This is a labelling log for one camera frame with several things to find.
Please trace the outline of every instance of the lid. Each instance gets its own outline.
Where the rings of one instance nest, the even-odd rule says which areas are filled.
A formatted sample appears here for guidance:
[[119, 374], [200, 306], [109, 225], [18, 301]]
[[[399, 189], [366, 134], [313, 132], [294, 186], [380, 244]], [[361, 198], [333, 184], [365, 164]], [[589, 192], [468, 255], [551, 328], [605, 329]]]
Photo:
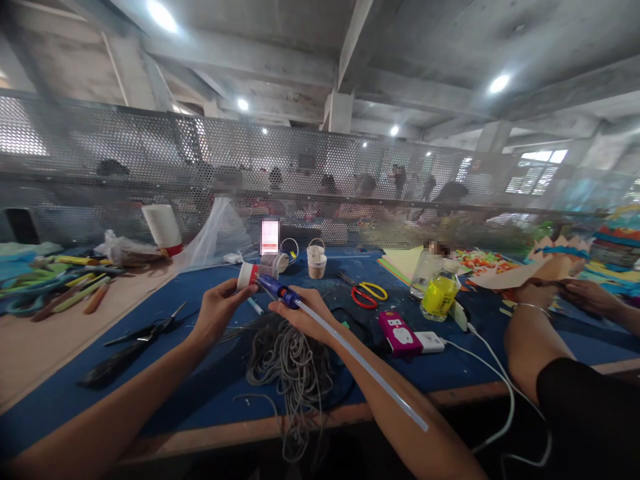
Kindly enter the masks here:
[[456, 273], [458, 272], [459, 267], [460, 267], [460, 264], [456, 262], [456, 260], [446, 259], [443, 269], [451, 273]]

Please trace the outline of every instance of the bracelet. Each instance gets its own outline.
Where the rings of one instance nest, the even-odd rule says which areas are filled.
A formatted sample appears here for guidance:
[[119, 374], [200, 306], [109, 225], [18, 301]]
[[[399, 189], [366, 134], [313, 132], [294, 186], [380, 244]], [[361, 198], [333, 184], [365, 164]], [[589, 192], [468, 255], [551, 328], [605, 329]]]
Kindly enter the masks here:
[[518, 303], [517, 305], [518, 305], [518, 307], [533, 307], [533, 308], [536, 308], [536, 309], [542, 311], [542, 313], [544, 313], [547, 316], [547, 318], [549, 320], [551, 320], [551, 316], [550, 316], [549, 312], [544, 310], [544, 309], [542, 309], [542, 308], [540, 308], [540, 307], [536, 307], [535, 305], [532, 305], [530, 303]]

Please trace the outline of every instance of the smartphone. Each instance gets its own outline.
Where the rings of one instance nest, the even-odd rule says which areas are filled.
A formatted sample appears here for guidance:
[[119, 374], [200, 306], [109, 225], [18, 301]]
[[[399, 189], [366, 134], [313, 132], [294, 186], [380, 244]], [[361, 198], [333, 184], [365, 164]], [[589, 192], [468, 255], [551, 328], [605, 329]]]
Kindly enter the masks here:
[[16, 242], [25, 245], [40, 244], [40, 237], [29, 209], [5, 209], [5, 214]]
[[260, 255], [266, 253], [280, 253], [280, 222], [278, 220], [262, 220]]

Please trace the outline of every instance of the scissors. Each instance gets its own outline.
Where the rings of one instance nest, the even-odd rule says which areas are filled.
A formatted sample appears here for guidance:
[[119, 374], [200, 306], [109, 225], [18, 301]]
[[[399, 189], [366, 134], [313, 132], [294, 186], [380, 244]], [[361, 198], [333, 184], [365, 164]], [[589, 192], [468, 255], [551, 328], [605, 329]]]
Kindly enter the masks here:
[[[382, 301], [387, 300], [389, 298], [389, 295], [387, 294], [386, 290], [384, 290], [384, 288], [380, 287], [379, 285], [376, 285], [374, 283], [369, 283], [369, 282], [356, 283], [353, 280], [351, 280], [348, 276], [346, 276], [345, 273], [342, 271], [338, 272], [338, 277], [342, 278], [342, 280], [344, 280], [345, 282], [351, 285], [351, 298], [353, 299], [355, 304], [358, 305], [359, 307], [362, 307], [367, 310], [373, 310], [375, 308], [378, 308], [378, 302], [376, 302], [376, 300], [374, 300], [374, 298], [372, 297], [375, 297], [378, 300], [382, 300]], [[359, 290], [360, 287], [364, 288], [368, 293], [370, 293], [371, 297], [368, 296], [366, 293], [362, 292], [361, 290]], [[382, 295], [378, 295], [376, 292], [371, 290], [370, 287], [375, 288]], [[358, 299], [356, 295], [359, 295], [360, 297], [362, 297], [362, 299], [368, 301], [368, 303], [362, 302], [360, 299]]]
[[124, 337], [106, 342], [104, 346], [133, 340], [133, 343], [124, 348], [124, 350], [114, 353], [110, 358], [92, 368], [77, 384], [81, 387], [101, 389], [113, 382], [122, 372], [129, 368], [136, 358], [138, 358], [160, 334], [167, 331], [175, 320], [176, 315], [180, 313], [180, 310], [182, 310], [186, 304], [187, 302], [184, 302], [180, 305], [178, 310], [173, 312], [172, 316], [166, 318], [166, 320], [155, 321], [151, 325], [125, 335]]

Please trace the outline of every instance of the forearm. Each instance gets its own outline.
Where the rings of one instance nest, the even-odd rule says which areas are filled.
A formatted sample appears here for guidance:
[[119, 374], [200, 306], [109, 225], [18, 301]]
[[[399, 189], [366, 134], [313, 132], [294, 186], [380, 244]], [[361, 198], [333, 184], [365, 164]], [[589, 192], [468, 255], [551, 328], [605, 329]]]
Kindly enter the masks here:
[[200, 364], [207, 349], [186, 341], [68, 421], [12, 464], [18, 478], [91, 479], [122, 455], [152, 414]]
[[630, 305], [623, 304], [610, 320], [616, 322], [629, 333], [640, 337], [640, 310]]
[[509, 372], [524, 394], [536, 404], [538, 374], [557, 358], [575, 359], [547, 316], [539, 309], [518, 307], [505, 333]]
[[424, 432], [344, 347], [331, 342], [360, 386], [380, 430], [407, 468], [420, 479], [484, 479], [471, 452], [436, 408], [348, 329], [338, 324], [335, 328], [428, 424], [429, 430]]

